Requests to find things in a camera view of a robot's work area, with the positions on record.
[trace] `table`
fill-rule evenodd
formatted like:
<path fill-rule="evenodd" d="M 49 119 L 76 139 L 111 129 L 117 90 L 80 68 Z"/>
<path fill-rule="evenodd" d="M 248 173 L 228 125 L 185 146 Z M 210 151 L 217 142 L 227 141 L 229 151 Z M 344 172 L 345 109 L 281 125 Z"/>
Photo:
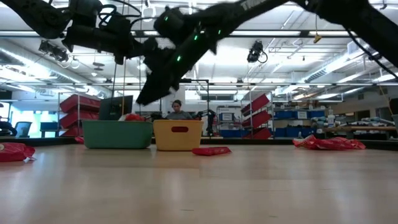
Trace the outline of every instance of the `table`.
<path fill-rule="evenodd" d="M 334 128 L 323 128 L 325 137 L 330 132 L 345 132 L 348 139 L 354 138 L 355 131 L 385 131 L 387 139 L 390 138 L 389 131 L 396 131 L 396 127 L 374 127 L 374 126 L 340 126 Z"/>

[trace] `red chip bag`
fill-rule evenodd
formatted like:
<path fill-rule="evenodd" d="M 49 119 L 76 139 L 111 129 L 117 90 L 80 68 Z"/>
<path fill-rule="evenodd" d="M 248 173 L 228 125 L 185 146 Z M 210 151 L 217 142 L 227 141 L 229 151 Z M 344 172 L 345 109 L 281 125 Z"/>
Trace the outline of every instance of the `red chip bag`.
<path fill-rule="evenodd" d="M 207 147 L 207 148 L 194 148 L 192 153 L 198 156 L 214 156 L 219 154 L 231 153 L 228 147 Z"/>
<path fill-rule="evenodd" d="M 321 150 L 352 150 L 366 149 L 366 146 L 358 140 L 346 138 L 317 139 L 314 135 L 305 139 L 293 139 L 295 147 L 304 147 L 306 149 Z"/>
<path fill-rule="evenodd" d="M 22 143 L 0 143 L 0 162 L 23 161 L 33 158 L 35 149 Z"/>
<path fill-rule="evenodd" d="M 85 143 L 85 139 L 82 138 L 82 137 L 79 137 L 79 136 L 75 137 L 75 141 L 77 143 L 79 143 L 79 144 L 84 144 Z"/>

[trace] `gray shirt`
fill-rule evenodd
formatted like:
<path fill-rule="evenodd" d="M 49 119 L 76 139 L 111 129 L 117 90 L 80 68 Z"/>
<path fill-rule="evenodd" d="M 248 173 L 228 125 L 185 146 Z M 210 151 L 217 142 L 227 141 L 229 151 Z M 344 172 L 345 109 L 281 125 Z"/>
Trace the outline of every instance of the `gray shirt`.
<path fill-rule="evenodd" d="M 176 112 L 171 112 L 166 116 L 167 119 L 192 119 L 192 116 L 185 112 L 185 111 L 180 111 L 179 113 Z"/>

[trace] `computer monitor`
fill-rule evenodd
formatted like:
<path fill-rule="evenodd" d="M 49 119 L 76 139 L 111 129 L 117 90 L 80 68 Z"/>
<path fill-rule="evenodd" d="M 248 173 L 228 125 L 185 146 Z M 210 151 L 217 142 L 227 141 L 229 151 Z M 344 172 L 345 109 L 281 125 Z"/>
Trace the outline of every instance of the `computer monitor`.
<path fill-rule="evenodd" d="M 132 113 L 133 96 L 124 97 L 124 111 L 122 113 L 123 97 L 114 97 L 101 100 L 99 120 L 117 121 L 122 115 Z"/>

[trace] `green plastic bin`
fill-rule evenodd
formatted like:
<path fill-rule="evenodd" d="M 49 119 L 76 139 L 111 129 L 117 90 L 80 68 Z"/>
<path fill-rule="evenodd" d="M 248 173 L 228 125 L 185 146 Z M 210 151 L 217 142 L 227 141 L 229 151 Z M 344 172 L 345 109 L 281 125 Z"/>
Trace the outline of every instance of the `green plastic bin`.
<path fill-rule="evenodd" d="M 145 121 L 83 121 L 89 149 L 145 149 L 150 146 L 153 124 Z"/>

